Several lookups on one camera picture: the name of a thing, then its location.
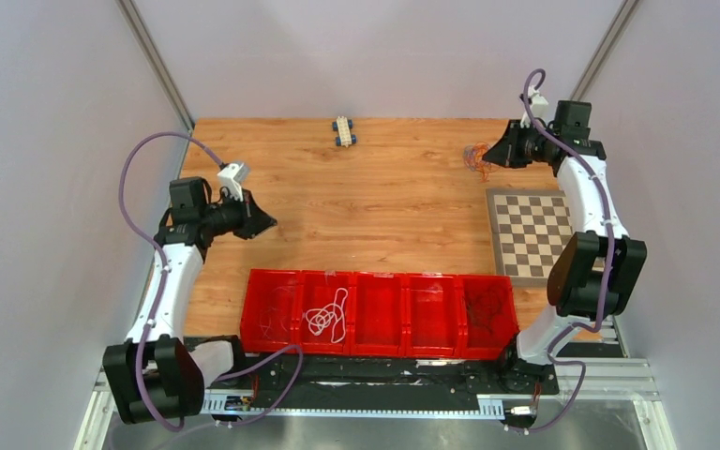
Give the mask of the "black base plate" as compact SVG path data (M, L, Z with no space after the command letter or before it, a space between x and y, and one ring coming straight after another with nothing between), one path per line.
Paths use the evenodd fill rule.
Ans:
M447 361L426 359L434 366ZM465 412L480 398L530 402L559 392L550 368L541 375L506 373L494 361L458 360L451 368L424 360L270 352L237 355L207 391L228 391L253 408L336 412Z

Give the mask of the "white blue toy car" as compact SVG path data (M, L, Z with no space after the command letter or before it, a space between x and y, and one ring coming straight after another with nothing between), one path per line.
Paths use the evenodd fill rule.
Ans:
M332 123L332 129L336 132L336 146L349 147L356 144L357 138L353 134L353 120L346 116L338 116Z

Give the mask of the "aluminium frame rail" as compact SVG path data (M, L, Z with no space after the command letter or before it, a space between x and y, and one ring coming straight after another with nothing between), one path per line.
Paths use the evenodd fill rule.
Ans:
M443 366L434 366L424 360L426 366L437 368L453 368L458 360L447 361ZM580 358L586 371L580 385L577 399L581 400L627 400L660 401L660 393L655 384L653 373L646 359L638 358ZM559 365L554 368L553 375L548 375L545 382L558 386L561 398L569 399L580 380L581 367L577 365ZM97 376L94 392L110 391L103 370Z

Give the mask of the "red bin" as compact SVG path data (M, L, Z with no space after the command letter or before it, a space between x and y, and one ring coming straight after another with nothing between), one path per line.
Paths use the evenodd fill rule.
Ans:
M245 351L271 353L293 342L298 276L298 271L250 271L240 321Z
M399 358L405 354L405 281L402 274L358 272L351 355Z
M463 275L461 298L466 317L464 359L495 360L519 331L511 279Z
M455 279L409 276L410 349L413 357L454 357L458 354L460 321Z
M303 271L292 312L293 341L305 353L348 355L353 294L350 272Z

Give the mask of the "red bin middle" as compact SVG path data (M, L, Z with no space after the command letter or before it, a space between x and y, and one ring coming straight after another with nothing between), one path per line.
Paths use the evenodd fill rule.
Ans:
M351 355L399 358L405 354L405 281L402 274L358 272Z

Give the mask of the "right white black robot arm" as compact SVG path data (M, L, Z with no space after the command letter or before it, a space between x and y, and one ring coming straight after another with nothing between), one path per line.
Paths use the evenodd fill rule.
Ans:
M596 332L605 318L625 310L647 259L646 244L630 237L613 204L607 154L590 137L591 104L561 100L545 123L538 116L545 106L541 97L521 100L523 118L508 123L483 159L511 169L549 165L568 201L574 233L548 275L547 307L499 356L499 381L515 392L545 380L556 352L579 331Z

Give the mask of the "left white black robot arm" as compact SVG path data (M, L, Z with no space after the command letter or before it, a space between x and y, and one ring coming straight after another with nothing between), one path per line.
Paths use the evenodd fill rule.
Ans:
M171 201L150 243L154 261L137 319L123 343L106 348L102 367L123 423L157 421L174 430L198 414L216 380L237 388L249 363L235 335L210 337L190 351L183 342L190 296L214 240L225 234L249 240L276 226L250 190L239 198L226 187L212 200L201 177L171 181Z

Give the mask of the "wooden chessboard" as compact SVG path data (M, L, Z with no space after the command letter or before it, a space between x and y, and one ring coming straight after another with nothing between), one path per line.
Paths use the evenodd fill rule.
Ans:
M486 190L495 273L515 287L543 288L574 234L560 190Z

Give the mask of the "red bin rightmost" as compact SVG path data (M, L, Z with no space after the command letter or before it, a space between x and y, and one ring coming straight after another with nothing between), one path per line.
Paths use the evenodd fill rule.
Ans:
M461 298L466 317L464 359L495 360L519 331L511 279L463 275Z

